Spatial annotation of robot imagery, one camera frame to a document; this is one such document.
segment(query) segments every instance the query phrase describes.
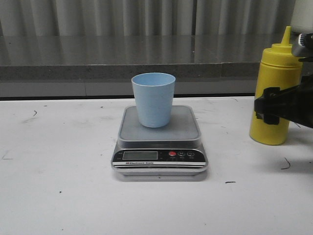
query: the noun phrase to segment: cup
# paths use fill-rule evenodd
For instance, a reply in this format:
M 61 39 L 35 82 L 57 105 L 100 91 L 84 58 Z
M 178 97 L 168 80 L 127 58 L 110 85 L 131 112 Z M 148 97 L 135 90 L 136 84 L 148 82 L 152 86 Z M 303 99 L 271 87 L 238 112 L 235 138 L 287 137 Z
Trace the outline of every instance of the cup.
M 132 78 L 139 122 L 152 128 L 170 122 L 175 77 L 161 72 L 142 73 Z

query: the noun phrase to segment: kitchen scale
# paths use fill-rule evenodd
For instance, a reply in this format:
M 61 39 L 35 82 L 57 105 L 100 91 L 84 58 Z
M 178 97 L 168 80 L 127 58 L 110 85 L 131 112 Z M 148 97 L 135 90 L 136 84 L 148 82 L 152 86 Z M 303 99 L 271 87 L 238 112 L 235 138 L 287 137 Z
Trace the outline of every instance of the kitchen scale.
M 193 176 L 208 161 L 192 109 L 173 106 L 169 124 L 141 125 L 135 106 L 125 109 L 112 157 L 112 167 L 125 176 Z

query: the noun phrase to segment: white table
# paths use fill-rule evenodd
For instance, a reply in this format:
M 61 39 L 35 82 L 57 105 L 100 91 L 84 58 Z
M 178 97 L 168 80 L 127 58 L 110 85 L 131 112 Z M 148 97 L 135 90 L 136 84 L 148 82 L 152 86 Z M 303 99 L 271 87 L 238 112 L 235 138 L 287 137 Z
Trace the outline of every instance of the white table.
M 291 123 L 284 145 L 267 146 L 248 135 L 252 97 L 176 98 L 198 118 L 207 177 L 125 182 L 110 161 L 133 104 L 0 102 L 0 234 L 313 233 L 312 129 Z

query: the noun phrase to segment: lcd display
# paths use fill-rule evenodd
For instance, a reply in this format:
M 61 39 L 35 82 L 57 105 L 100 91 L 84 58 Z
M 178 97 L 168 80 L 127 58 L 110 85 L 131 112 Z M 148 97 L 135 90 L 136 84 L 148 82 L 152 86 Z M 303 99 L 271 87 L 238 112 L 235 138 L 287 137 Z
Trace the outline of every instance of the lcd display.
M 123 160 L 157 160 L 157 152 L 124 152 Z

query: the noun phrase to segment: yellow bottle cap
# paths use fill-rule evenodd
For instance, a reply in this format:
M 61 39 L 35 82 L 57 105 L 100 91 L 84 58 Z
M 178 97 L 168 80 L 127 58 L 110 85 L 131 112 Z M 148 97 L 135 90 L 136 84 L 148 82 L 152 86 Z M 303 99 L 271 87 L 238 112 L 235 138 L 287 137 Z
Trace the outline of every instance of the yellow bottle cap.
M 298 67 L 302 65 L 299 57 L 291 53 L 290 40 L 291 27 L 287 26 L 281 43 L 272 44 L 271 48 L 263 50 L 262 63 L 277 67 Z

